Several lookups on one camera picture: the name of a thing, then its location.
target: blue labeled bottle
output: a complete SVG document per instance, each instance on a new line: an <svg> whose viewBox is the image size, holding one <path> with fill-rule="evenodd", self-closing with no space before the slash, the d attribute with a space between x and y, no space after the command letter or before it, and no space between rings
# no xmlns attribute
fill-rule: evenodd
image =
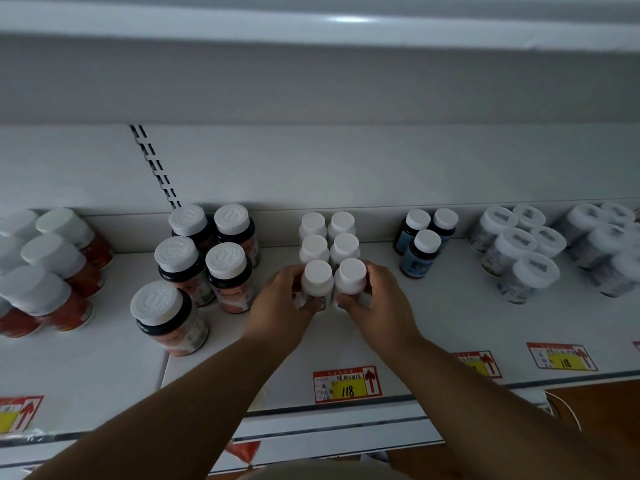
<svg viewBox="0 0 640 480"><path fill-rule="evenodd" d="M400 260L402 274L414 280L424 278L438 256L441 243L440 236L432 230L418 232Z"/></svg>
<svg viewBox="0 0 640 480"><path fill-rule="evenodd" d="M441 253L444 246L447 245L453 234L456 233L456 225L458 224L458 215L451 209L437 209L433 215L431 223L427 229L434 231L440 236L442 243L438 252Z"/></svg>
<svg viewBox="0 0 640 480"><path fill-rule="evenodd" d="M423 229L427 229L427 226L431 222L431 216L424 210L411 209L406 215L406 218L400 225L400 229L394 239L394 250L400 256L404 256L404 252L409 243L415 238L416 234Z"/></svg>

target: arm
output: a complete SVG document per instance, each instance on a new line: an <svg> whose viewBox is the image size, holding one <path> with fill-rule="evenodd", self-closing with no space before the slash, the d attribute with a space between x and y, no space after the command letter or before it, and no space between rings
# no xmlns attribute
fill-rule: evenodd
<svg viewBox="0 0 640 480"><path fill-rule="evenodd" d="M367 268L371 309L345 295L338 300L371 348L409 387L469 473L487 480L637 476L632 467L613 460L580 432L423 338L388 268L372 263Z"/></svg>
<svg viewBox="0 0 640 480"><path fill-rule="evenodd" d="M202 480L251 402L300 343L316 305L291 300L303 266L256 298L242 338L37 469L29 480Z"/></svg>

